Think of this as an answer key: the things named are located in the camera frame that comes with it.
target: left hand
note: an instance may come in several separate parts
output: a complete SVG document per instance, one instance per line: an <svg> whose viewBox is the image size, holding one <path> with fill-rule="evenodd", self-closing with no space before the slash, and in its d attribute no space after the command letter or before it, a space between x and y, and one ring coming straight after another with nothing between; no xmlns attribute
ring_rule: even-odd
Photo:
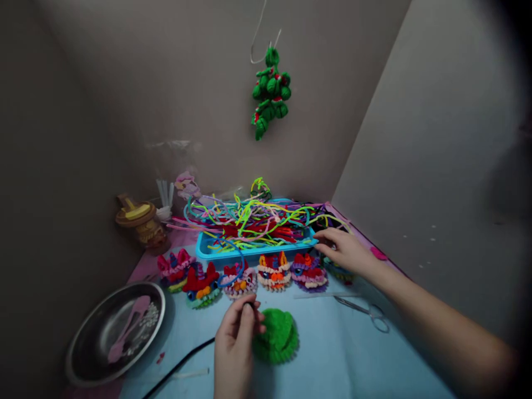
<svg viewBox="0 0 532 399"><path fill-rule="evenodd" d="M253 373L251 342L263 334L264 315L256 294L235 301L223 317L214 342L214 399L245 399ZM255 310L247 304L252 303Z"/></svg>

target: green dragon ornament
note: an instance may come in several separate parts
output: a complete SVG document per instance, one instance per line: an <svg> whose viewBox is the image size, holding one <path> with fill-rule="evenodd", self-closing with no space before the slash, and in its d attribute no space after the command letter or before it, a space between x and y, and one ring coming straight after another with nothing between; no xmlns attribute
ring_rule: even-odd
<svg viewBox="0 0 532 399"><path fill-rule="evenodd" d="M273 47L268 48L265 61L268 68L257 72L258 80L253 89L253 98L260 101L251 120L257 141L262 139L272 119L287 115L288 107L284 102L292 95L290 75L287 72L279 74L277 69L279 52Z"/></svg>

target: hand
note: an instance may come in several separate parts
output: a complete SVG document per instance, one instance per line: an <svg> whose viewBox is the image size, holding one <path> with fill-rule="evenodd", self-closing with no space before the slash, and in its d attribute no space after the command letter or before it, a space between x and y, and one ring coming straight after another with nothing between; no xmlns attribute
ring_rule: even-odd
<svg viewBox="0 0 532 399"><path fill-rule="evenodd" d="M214 341L214 399L245 399L253 373L251 341L266 332L256 294L235 301L223 317Z"/></svg>
<svg viewBox="0 0 532 399"><path fill-rule="evenodd" d="M373 254L352 234L328 228L318 231L314 234L314 238L320 241L314 248L352 273L366 277L372 267L380 265Z"/></svg>

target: green pipe cleaner ornament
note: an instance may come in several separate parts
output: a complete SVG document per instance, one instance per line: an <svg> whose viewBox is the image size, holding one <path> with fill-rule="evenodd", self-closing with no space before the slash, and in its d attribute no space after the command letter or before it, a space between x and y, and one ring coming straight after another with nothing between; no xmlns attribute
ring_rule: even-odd
<svg viewBox="0 0 532 399"><path fill-rule="evenodd" d="M299 346L298 331L292 315L279 309L263 311L266 332L253 339L256 356L270 364L291 360Z"/></svg>
<svg viewBox="0 0 532 399"><path fill-rule="evenodd" d="M292 95L289 87L290 75L287 72L279 74L277 70L279 52L270 47L266 51L265 61L268 68L257 72L258 80L253 89L253 98L261 101L251 119L257 141L262 139L272 119L281 119L287 115L288 107L284 102Z"/></svg>

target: blue plastic tray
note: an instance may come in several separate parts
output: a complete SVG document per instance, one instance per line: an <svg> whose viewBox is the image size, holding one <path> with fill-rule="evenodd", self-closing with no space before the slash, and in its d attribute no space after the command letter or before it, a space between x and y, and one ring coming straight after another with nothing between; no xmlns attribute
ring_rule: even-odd
<svg viewBox="0 0 532 399"><path fill-rule="evenodd" d="M273 199L272 202L283 202L287 201L285 198ZM253 249L244 249L242 254L244 258L248 261L249 266L255 266L255 263L258 263L258 260L262 254L267 253L279 253L284 251L284 254L287 258L292 258L296 253L305 252L308 248L313 247L318 243L317 239L312 238L314 236L314 230L312 227L308 226L303 233L303 239L300 242L295 244L286 244L279 245L278 247L261 247ZM217 269L223 268L226 265L232 265L235 262L240 263L240 254L233 250L229 252L220 252L218 253L217 249L210 249L208 246L213 246L212 237L208 236L201 232L198 237L198 242L196 244L196 257L199 260L204 260L205 262L212 262Z"/></svg>

